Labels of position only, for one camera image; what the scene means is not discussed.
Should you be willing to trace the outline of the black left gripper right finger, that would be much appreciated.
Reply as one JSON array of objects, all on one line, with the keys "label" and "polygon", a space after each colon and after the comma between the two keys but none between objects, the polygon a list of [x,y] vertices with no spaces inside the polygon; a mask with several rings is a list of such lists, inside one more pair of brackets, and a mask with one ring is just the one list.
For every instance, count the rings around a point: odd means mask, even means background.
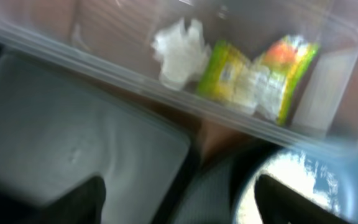
[{"label": "black left gripper right finger", "polygon": [[264,224],[348,224],[274,178],[262,174],[254,197]]}]

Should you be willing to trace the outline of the white paper napkin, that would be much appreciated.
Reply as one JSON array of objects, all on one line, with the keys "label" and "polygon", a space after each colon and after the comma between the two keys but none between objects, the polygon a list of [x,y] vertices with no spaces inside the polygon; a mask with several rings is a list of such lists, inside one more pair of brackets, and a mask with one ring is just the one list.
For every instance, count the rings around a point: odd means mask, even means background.
[{"label": "white paper napkin", "polygon": [[192,19],[189,27],[180,19],[159,30],[151,43],[154,59],[160,63],[160,83],[180,91],[204,73],[211,56],[211,47],[204,40],[203,23]]}]

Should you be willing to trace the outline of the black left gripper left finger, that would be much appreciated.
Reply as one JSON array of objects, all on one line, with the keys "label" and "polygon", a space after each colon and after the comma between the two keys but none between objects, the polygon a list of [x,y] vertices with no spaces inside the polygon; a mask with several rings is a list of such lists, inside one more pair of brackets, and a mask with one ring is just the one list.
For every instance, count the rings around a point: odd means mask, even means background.
[{"label": "black left gripper left finger", "polygon": [[40,211],[24,224],[100,224],[106,199],[104,179],[93,176]]}]

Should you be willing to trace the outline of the green yellow snack wrapper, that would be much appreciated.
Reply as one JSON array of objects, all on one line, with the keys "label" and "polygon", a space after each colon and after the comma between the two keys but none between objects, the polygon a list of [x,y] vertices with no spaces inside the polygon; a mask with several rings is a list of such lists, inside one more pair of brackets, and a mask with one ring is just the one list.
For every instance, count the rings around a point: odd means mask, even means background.
[{"label": "green yellow snack wrapper", "polygon": [[245,114],[260,113],[284,125],[295,90],[319,52],[319,44],[301,35],[286,35],[254,60],[231,43],[213,48],[197,93]]}]

